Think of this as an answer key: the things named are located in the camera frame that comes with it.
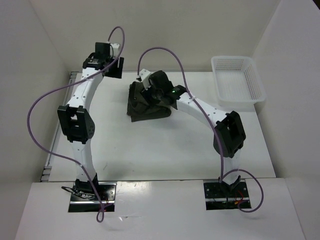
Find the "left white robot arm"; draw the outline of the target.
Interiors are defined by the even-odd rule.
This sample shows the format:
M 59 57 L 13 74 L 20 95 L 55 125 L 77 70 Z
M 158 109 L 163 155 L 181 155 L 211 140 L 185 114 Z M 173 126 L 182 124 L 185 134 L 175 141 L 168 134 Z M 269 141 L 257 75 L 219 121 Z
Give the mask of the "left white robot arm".
M 100 194 L 97 172 L 93 165 L 91 139 L 95 123 L 90 116 L 94 94 L 104 77 L 122 77 L 124 58 L 120 56 L 123 44 L 111 42 L 95 43 L 92 52 L 82 64 L 79 84 L 66 105 L 57 109 L 62 133 L 71 144 L 76 160 L 76 180 L 72 191 L 75 195 L 89 200 Z

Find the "olive green shorts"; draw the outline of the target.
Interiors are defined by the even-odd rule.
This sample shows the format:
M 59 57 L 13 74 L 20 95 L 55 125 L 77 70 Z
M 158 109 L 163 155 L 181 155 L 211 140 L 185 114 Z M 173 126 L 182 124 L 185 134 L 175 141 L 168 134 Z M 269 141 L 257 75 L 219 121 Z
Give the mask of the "olive green shorts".
M 170 107 L 162 103 L 148 103 L 142 95 L 144 89 L 143 84 L 138 81 L 134 81 L 129 85 L 126 114 L 130 116 L 131 122 L 169 117 L 172 113 Z

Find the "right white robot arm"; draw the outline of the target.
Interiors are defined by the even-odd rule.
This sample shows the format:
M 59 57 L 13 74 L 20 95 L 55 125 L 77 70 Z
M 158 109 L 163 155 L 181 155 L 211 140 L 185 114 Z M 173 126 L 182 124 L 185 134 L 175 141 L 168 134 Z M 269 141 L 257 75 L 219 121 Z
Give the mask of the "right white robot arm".
M 142 69 L 138 74 L 144 90 L 142 95 L 151 104 L 164 104 L 184 112 L 213 131 L 213 148 L 222 156 L 219 191 L 230 197 L 240 183 L 240 154 L 246 139 L 240 115 L 236 111 L 220 110 L 188 93 L 182 85 L 174 86 L 162 71 Z

